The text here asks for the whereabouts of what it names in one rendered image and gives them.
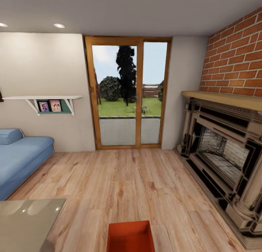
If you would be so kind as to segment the storage box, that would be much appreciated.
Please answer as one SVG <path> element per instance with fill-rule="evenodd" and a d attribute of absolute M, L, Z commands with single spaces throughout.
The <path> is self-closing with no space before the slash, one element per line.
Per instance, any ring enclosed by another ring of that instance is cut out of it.
<path fill-rule="evenodd" d="M 155 252 L 150 221 L 110 223 L 107 252 Z"/>

